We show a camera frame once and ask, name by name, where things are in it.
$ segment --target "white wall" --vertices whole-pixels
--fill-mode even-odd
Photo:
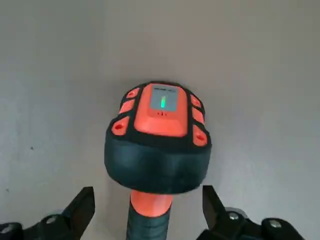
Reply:
[[[205,183],[224,204],[319,239],[319,9],[316,0],[0,2],[0,221],[30,226],[93,185],[83,239],[124,239],[129,191],[105,171],[105,130],[127,89],[169,78],[204,102]],[[197,237],[201,204],[200,189],[176,198],[168,239]]]

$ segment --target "screw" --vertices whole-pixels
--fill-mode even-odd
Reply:
[[[57,219],[56,216],[49,217],[49,218],[46,220],[46,224],[52,224],[56,219]]]
[[[230,218],[231,220],[238,220],[238,219],[239,219],[239,216],[238,216],[238,214],[236,214],[235,212],[230,212],[230,213],[229,213],[229,218]]]
[[[14,228],[14,226],[12,224],[9,224],[7,227],[2,229],[1,234],[6,234],[6,233],[10,232],[13,228]]]
[[[269,221],[269,223],[270,223],[271,227],[273,227],[273,228],[281,228],[281,223],[278,222],[278,221],[275,220],[275,219],[271,219],[271,220]]]

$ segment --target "orange and black device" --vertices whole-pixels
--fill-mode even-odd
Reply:
[[[127,240],[165,240],[174,194],[204,180],[211,153],[200,99],[180,84],[150,81],[129,90],[107,131],[110,177],[132,189]]]

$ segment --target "green light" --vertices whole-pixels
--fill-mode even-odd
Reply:
[[[161,98],[161,108],[164,108],[166,106],[166,96],[163,96]]]

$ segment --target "clamp jaw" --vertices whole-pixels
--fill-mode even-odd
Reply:
[[[202,209],[208,225],[197,240],[303,240],[287,221],[265,218],[261,225],[228,211],[211,185],[202,188]]]
[[[26,229],[18,222],[0,224],[0,240],[79,240],[94,214],[94,188],[84,187],[62,214],[46,216]]]

